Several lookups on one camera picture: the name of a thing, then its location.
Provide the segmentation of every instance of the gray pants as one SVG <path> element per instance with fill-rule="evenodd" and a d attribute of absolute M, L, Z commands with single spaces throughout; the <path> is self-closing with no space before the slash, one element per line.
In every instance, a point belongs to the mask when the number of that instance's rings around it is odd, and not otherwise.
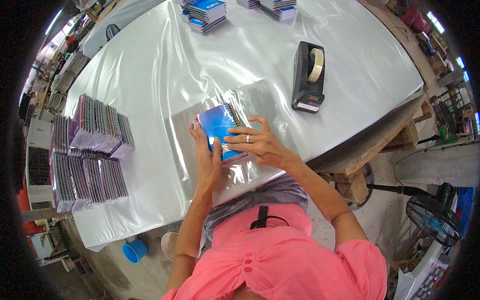
<path fill-rule="evenodd" d="M 203 233 L 209 240 L 212 240 L 215 227 L 226 219 L 260 204 L 279 203 L 296 203 L 307 212 L 307 193 L 288 174 L 267 182 L 252 192 L 212 208 L 207 218 L 205 218 Z"/>

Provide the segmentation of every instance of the fan stand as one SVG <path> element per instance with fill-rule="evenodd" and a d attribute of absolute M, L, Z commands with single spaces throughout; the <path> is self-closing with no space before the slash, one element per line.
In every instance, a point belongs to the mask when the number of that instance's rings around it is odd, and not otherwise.
<path fill-rule="evenodd" d="M 455 188 L 444 182 L 437 191 L 436 195 L 432 195 L 429 192 L 426 192 L 422 189 L 412 187 L 412 186 L 390 186 L 390 185 L 380 185 L 380 184 L 367 184 L 367 188 L 372 190 L 381 190 L 388 192 L 396 192 L 397 194 L 413 196 L 413 195 L 422 195 L 436 199 L 440 204 L 444 205 L 445 210 L 450 210 L 452 206 L 453 199 L 455 197 Z"/>

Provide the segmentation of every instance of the blue cup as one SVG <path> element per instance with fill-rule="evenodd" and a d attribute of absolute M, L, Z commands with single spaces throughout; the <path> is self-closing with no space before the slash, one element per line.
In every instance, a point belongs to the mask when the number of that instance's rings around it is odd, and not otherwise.
<path fill-rule="evenodd" d="M 123 254 L 129 261 L 138 264 L 140 259 L 147 254 L 147 246 L 141 240 L 134 240 L 122 245 Z"/>

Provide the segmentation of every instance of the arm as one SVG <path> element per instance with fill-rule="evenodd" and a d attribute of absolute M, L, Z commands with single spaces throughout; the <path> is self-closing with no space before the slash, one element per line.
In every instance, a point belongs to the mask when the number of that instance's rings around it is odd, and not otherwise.
<path fill-rule="evenodd" d="M 237 127 L 229 130 L 239 133 L 225 137 L 229 149 L 255 154 L 261 165 L 285 170 L 312 198 L 322 215 L 335 229 L 335 248 L 347 240 L 368 240 L 355 215 L 342 196 L 318 174 L 303 163 L 300 156 L 286 149 L 273 135 L 265 118 L 254 116 L 248 121 L 261 123 L 262 130 Z"/>
<path fill-rule="evenodd" d="M 197 149 L 199 182 L 187 215 L 180 226 L 172 273 L 165 293 L 171 289 L 179 289 L 193 273 L 202 238 L 203 222 L 212 208 L 212 191 L 222 167 L 220 140 L 215 138 L 213 153 L 211 153 L 208 149 L 206 134 L 199 123 L 196 129 L 193 128 L 193 124 L 190 124 L 189 132 L 195 140 Z"/>

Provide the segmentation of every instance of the tape dispenser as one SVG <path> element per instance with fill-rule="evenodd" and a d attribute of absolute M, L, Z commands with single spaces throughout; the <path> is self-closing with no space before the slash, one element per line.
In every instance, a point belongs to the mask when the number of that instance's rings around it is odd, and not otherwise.
<path fill-rule="evenodd" d="M 295 54 L 292 108 L 316 114 L 325 99 L 325 50 L 301 41 Z"/>

